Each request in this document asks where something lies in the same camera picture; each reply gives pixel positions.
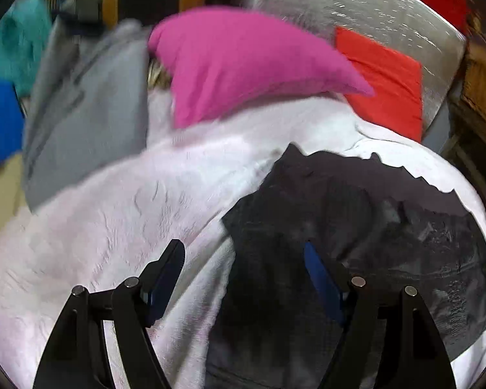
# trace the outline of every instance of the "silver panel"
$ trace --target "silver panel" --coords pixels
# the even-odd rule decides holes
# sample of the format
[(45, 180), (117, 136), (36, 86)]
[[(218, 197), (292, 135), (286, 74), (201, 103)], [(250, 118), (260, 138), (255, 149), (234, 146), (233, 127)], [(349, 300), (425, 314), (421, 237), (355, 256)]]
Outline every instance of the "silver panel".
[(464, 53), (464, 36), (419, 0), (246, 0), (245, 6), (329, 40), (335, 25), (344, 26), (420, 61), (423, 130), (436, 116)]

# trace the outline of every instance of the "magenta pillow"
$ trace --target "magenta pillow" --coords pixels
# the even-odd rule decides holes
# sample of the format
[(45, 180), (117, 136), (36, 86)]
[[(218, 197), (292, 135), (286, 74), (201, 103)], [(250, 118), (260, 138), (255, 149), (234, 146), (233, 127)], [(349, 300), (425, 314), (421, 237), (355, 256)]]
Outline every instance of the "magenta pillow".
[(327, 41), (240, 8), (170, 16), (155, 27), (148, 47), (172, 75), (175, 127), (218, 118), (265, 94), (374, 94)]

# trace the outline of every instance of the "metal screw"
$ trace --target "metal screw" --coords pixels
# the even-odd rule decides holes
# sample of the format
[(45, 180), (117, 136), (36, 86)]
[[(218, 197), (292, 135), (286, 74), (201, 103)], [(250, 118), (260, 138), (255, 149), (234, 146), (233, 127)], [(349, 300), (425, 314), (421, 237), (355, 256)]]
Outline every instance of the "metal screw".
[(411, 297), (414, 297), (414, 296), (417, 295), (418, 290), (416, 288), (414, 288), (412, 285), (407, 285), (405, 287), (405, 292), (407, 293), (407, 295), (410, 295)]
[(131, 278), (128, 278), (124, 281), (124, 285), (127, 288), (133, 288), (133, 287), (137, 286), (138, 283), (139, 283), (139, 278), (137, 278), (137, 277), (131, 277)]
[(351, 284), (355, 287), (363, 287), (365, 285), (365, 279), (362, 277), (353, 277), (351, 278)]
[(79, 297), (83, 293), (84, 287), (82, 285), (76, 285), (74, 288), (72, 288), (72, 295), (75, 297)]

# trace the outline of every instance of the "white fabric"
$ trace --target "white fabric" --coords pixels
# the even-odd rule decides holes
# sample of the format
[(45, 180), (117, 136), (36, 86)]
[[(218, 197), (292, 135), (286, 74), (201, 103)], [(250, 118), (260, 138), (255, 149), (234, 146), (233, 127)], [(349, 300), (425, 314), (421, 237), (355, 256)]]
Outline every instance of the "white fabric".
[[(185, 266), (162, 320), (149, 330), (171, 387), (200, 388), (208, 332), (233, 250), (220, 218), (253, 192), (288, 143), (405, 166), (439, 190), (455, 189), (486, 238), (483, 205), (464, 177), (423, 146), (358, 118), (323, 97), (274, 100), (222, 121), (174, 131), (167, 93), (150, 96), (148, 149), (97, 172), (46, 203), (25, 208), (0, 237), (0, 363), (19, 389), (32, 387), (45, 343), (70, 289), (114, 288), (158, 259), (169, 240)], [(117, 388), (129, 388), (106, 327)], [(486, 365), (486, 331), (452, 366), (459, 389)]]

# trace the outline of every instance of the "teal cloth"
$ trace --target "teal cloth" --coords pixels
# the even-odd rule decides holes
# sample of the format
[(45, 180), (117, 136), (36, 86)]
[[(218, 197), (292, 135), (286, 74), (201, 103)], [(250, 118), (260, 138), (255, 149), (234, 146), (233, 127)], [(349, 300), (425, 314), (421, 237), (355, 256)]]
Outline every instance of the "teal cloth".
[(0, 80), (13, 82), (19, 97), (30, 94), (51, 28), (45, 0), (19, 1), (0, 21)]

